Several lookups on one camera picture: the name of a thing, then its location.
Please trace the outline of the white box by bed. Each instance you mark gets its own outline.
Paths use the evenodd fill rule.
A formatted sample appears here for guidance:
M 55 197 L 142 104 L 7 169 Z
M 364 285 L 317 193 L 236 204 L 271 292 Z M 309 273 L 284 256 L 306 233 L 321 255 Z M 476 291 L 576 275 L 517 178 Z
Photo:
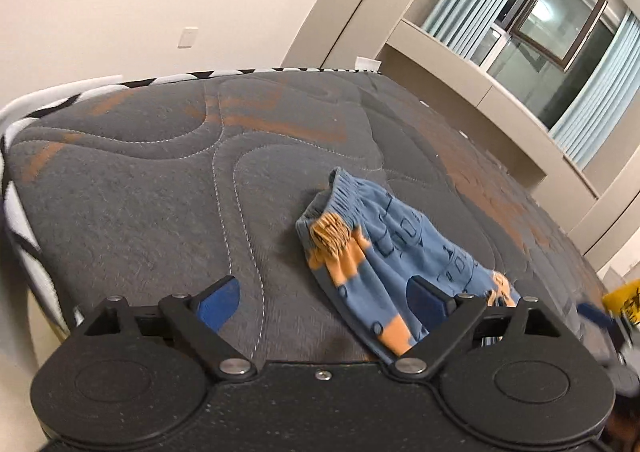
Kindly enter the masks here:
M 377 73 L 382 65 L 381 60 L 367 58 L 366 56 L 357 56 L 354 69 L 358 72 Z

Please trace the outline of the grey orange quilted mattress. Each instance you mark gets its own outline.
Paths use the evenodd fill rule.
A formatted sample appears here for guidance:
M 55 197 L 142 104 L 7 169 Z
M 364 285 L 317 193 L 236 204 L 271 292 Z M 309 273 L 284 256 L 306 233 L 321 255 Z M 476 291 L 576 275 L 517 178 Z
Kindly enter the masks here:
M 363 359 L 295 231 L 337 167 L 427 214 L 484 267 L 550 306 L 597 359 L 612 357 L 610 340 L 577 312 L 602 287 L 568 236 L 490 154 L 387 77 L 107 77 L 1 112 L 6 224 L 62 334 L 107 296 L 153 305 L 232 274 L 241 303 L 222 334 L 243 354 Z

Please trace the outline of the yellow plastic bag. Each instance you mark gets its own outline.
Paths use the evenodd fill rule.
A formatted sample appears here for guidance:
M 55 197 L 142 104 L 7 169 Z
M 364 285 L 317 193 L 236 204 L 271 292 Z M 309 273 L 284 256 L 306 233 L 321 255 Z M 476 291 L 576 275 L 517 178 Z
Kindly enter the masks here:
M 640 280 L 633 280 L 602 297 L 602 304 L 616 316 L 624 316 L 631 325 L 639 325 Z

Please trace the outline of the beige built-in cabinet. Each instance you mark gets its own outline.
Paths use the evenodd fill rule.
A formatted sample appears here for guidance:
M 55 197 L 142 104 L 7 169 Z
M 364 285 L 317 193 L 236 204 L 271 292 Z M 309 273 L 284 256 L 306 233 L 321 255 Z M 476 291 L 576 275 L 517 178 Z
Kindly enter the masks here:
M 423 29 L 439 0 L 318 0 L 284 62 L 351 68 L 357 56 L 421 98 L 500 160 L 600 274 L 639 262 L 639 89 L 579 169 L 506 88 Z M 639 19 L 639 0 L 620 0 Z

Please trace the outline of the blue orange patterned pants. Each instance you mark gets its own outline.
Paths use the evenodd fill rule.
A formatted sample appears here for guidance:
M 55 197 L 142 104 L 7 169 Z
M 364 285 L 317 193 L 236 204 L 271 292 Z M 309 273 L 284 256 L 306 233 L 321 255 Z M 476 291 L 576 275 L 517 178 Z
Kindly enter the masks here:
M 307 264 L 346 325 L 390 363 L 427 334 L 407 302 L 420 276 L 451 297 L 483 296 L 513 307 L 521 296 L 502 273 L 483 267 L 427 216 L 379 184 L 341 167 L 296 220 Z

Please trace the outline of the white wall switch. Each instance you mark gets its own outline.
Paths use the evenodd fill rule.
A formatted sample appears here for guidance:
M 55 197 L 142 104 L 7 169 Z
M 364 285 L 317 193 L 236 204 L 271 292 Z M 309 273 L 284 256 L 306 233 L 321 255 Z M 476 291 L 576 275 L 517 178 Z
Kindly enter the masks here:
M 177 48 L 189 49 L 195 44 L 196 38 L 198 38 L 198 28 L 196 26 L 185 27 L 180 35 Z

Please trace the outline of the window with dark frame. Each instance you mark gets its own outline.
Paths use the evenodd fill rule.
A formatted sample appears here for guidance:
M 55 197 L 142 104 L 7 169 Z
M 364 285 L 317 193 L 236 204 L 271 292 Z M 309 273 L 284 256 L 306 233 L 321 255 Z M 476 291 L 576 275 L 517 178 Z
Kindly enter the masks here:
M 620 0 L 507 0 L 471 61 L 550 129 L 596 69 L 626 11 Z

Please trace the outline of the right light blue curtain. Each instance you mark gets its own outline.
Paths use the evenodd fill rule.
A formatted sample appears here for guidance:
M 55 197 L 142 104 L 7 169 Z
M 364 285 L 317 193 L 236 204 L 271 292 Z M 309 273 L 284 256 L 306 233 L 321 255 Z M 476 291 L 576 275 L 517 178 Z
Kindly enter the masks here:
M 639 89 L 639 19 L 627 10 L 597 67 L 550 136 L 584 169 L 612 134 Z

